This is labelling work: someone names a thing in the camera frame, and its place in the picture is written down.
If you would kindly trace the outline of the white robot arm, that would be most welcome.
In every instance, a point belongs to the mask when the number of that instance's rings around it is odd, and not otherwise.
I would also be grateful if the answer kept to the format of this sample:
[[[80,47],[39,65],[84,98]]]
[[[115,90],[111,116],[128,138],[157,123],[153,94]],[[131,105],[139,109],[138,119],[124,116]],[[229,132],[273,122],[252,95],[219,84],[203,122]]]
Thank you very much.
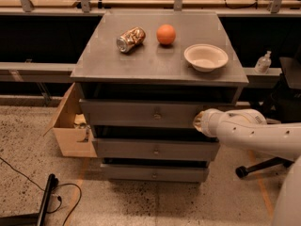
[[[199,112],[194,127],[207,137],[216,137],[223,145],[254,150],[292,160],[277,198],[272,226],[301,226],[301,123],[269,124],[254,109],[210,108]]]

